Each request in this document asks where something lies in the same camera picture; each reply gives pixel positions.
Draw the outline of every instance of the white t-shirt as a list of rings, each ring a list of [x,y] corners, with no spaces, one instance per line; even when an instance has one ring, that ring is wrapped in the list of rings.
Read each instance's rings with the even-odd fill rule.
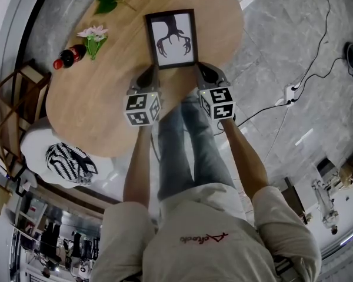
[[[240,202],[234,188],[198,188],[163,202],[168,207],[157,234],[144,206],[107,209],[91,281],[120,282],[141,271],[143,282],[280,281],[272,255],[290,258],[303,281],[316,280],[318,246],[277,188],[265,187],[253,198],[258,232],[240,210],[226,211]]]
[[[323,217],[323,224],[327,229],[337,226],[339,222],[339,213],[335,210],[331,211],[329,215]]]

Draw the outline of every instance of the oval table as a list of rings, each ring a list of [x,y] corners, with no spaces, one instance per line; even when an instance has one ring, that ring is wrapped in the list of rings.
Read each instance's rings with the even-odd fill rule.
[[[124,154],[136,140],[138,129],[123,114],[123,98],[132,79],[151,63],[145,15],[193,8],[199,60],[216,66],[228,62],[239,48],[243,18],[238,0],[126,0],[137,11],[119,4],[94,15],[94,1],[67,44],[81,43],[76,33],[92,25],[108,28],[108,40],[96,60],[86,56],[69,69],[54,73],[46,100],[52,127],[68,143],[101,157]],[[193,67],[160,71],[161,117],[196,87]]]

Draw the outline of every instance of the framed picture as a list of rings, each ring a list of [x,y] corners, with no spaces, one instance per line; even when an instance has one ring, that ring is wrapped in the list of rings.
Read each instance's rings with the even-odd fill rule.
[[[198,61],[193,9],[146,15],[154,62],[160,69],[192,66]]]

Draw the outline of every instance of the gray marble floor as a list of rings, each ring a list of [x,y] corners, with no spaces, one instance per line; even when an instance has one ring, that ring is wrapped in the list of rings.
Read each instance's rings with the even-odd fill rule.
[[[330,0],[328,32],[311,73],[326,74],[340,57],[347,41],[353,42],[353,0]],[[51,70],[53,59],[91,0],[47,0],[32,31],[26,56]],[[297,84],[315,54],[325,30],[327,0],[238,0],[244,13],[242,46],[225,72],[234,84],[237,121],[273,106],[284,97],[285,85]],[[264,111],[241,130],[265,163],[272,184],[310,183],[314,166],[327,156],[340,166],[353,152],[353,78],[338,61],[325,79],[309,80],[301,99],[290,108]],[[221,155],[235,184],[240,182],[225,135],[216,137]],[[191,142],[186,139],[193,164]],[[120,199],[131,152],[118,158],[118,175],[94,190]],[[151,153],[151,212],[157,214],[158,163]],[[246,210],[251,214],[251,204]]]

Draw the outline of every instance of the pink flower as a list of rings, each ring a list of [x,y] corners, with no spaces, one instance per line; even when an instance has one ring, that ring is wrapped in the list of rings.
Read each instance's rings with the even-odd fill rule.
[[[77,35],[82,37],[82,38],[87,38],[88,36],[92,35],[95,38],[95,41],[98,42],[98,40],[102,40],[106,38],[105,33],[108,32],[108,29],[104,29],[103,25],[100,25],[99,27],[89,27],[85,29],[82,32],[79,32]]]

